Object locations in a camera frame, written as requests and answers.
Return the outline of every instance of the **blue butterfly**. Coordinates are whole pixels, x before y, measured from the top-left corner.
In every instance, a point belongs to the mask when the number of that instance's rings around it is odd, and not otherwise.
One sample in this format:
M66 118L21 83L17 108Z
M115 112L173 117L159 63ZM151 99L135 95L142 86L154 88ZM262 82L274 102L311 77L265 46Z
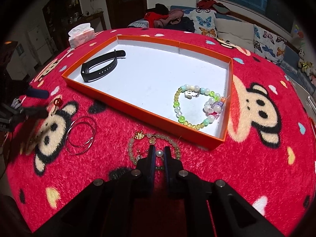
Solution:
M212 17L208 17L206 20L202 19L201 17L197 16L197 20L200 26L206 25L207 27L211 26L211 19Z
M256 26L253 26L253 29L255 31L255 35L260 39L259 29Z
M268 53L270 53L274 58L276 57L276 55L273 53L273 49L271 49L270 47L268 46L263 46L262 49Z
M193 11L193 9L183 10L184 14L190 14L191 11Z

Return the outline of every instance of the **black wristband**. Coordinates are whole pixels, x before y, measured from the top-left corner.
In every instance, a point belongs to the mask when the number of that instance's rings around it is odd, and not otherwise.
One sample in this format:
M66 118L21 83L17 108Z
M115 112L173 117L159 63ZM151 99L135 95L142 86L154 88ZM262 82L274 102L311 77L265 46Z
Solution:
M124 57L126 55L124 50L119 50L116 51L114 50L114 52L109 52L106 54L103 54L99 57L96 57L90 61L87 61L85 63L82 64L81 66L81 76L83 78L83 80L85 81L85 83L92 81L92 80L96 80L98 78L104 77L105 75L109 74L117 65L118 57ZM89 69L91 69L92 67L108 61L110 59L114 59L109 65L98 69L94 72L89 73Z

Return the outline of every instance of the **orange butterfly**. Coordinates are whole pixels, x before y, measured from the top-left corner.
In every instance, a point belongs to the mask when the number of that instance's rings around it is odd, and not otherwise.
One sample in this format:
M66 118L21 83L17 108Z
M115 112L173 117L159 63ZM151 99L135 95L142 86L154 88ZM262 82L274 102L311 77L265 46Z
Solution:
M207 30L205 28L199 27L199 29L202 31L202 35L209 36L209 37L216 37L216 33L214 29Z
M285 49L281 49L280 47L277 48L277 56L283 55L285 54Z

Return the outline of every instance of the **orange box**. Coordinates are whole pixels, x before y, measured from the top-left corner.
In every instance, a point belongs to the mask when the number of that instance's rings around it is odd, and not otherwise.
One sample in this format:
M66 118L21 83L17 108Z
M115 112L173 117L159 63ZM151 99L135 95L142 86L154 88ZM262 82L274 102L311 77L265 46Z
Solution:
M80 74L81 65L91 58L113 51L114 48L126 50L126 57L118 59L116 68L108 75L94 82L84 83ZM163 38L115 36L99 43L83 55L62 77L70 87L91 98L210 150L226 139L233 60L223 54ZM173 104L177 89L186 84L185 80L181 79L198 80L188 83L193 85L206 83L205 87L215 92L216 89L221 90L220 94L227 98L222 114L214 123L209 124L211 127L195 130L178 123L174 108L170 104ZM179 96L180 104L186 104L181 107L181 111L187 110L187 116L197 120L191 122L186 118L192 124L201 123L203 120L198 120L207 117L201 112L206 101L203 101L201 96L209 98L200 95L188 100L184 98L183 93Z

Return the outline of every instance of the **thin bracelet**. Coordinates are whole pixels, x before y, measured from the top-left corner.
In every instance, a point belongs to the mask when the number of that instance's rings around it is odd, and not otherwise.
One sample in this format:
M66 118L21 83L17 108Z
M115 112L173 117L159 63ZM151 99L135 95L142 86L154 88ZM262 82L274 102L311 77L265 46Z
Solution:
M169 142L169 144L171 144L173 149L174 149L175 158L177 160L181 160L180 148L179 148L178 144L174 140L172 140L169 136L166 136L163 134L145 134L141 130L141 131L136 131L134 136L129 140L129 143L127 144L127 152L128 152L128 155L130 157L131 162L134 165L137 165L137 161L139 159L144 158L144 156L142 156L142 155L145 154L146 152L148 152L148 150L141 152L139 149L136 149L137 155L134 156L134 153L133 153L133 146L134 146L135 140L141 140L145 136L149 139L149 144L152 144L152 145L156 143L156 139L162 139L162 140ZM156 156L163 160L163 151L157 150ZM163 166L156 167L156 169L163 170Z
M184 96L188 99L192 99L192 97L199 97L200 94L204 94L205 96L210 96L209 100L204 104L204 112L207 114L207 118L203 120L202 123L197 125L192 125L185 117L182 115L180 103L179 103L179 95L181 92L184 92ZM199 86L191 86L185 84L180 86L174 95L173 107L174 112L178 118L179 123L184 124L187 127L200 130L204 128L210 123L213 123L215 119L217 119L222 112L222 107L226 101L225 97L221 97L219 93L215 93L214 91L209 90L208 88L200 88Z

